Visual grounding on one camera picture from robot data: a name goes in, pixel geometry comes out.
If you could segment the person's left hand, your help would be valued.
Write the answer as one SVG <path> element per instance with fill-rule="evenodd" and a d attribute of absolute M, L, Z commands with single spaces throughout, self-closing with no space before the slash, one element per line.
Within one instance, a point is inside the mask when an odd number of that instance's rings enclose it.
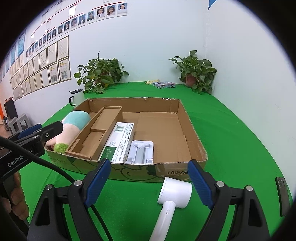
<path fill-rule="evenodd" d="M 15 187 L 11 192 L 10 198 L 1 197 L 1 204 L 7 214 L 13 212 L 20 220 L 25 220 L 29 217 L 29 208 L 21 187 L 21 175 L 19 172 L 14 174 L 14 181 Z"/>

